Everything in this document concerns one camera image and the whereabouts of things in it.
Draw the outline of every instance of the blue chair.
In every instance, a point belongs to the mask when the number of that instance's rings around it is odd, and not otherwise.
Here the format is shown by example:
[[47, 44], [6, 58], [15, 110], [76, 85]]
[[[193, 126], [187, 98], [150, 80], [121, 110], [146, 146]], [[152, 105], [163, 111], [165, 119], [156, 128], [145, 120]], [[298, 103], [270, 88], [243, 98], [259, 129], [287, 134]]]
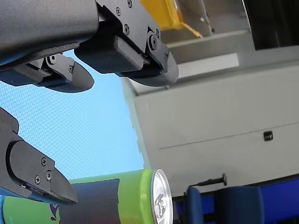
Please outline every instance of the blue chair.
[[195, 187], [189, 187], [186, 194], [186, 212], [188, 224], [203, 224], [203, 212], [200, 192]]
[[258, 187], [232, 187], [214, 194], [217, 224], [264, 224], [263, 200]]
[[[218, 183], [223, 182], [221, 178], [217, 180]], [[204, 186], [206, 183], [208, 181], [201, 182], [199, 185]], [[187, 224], [203, 224], [202, 198], [199, 190], [194, 186], [189, 186], [185, 195], [184, 220]], [[264, 224], [260, 188], [241, 186], [215, 191], [214, 221], [216, 224]]]

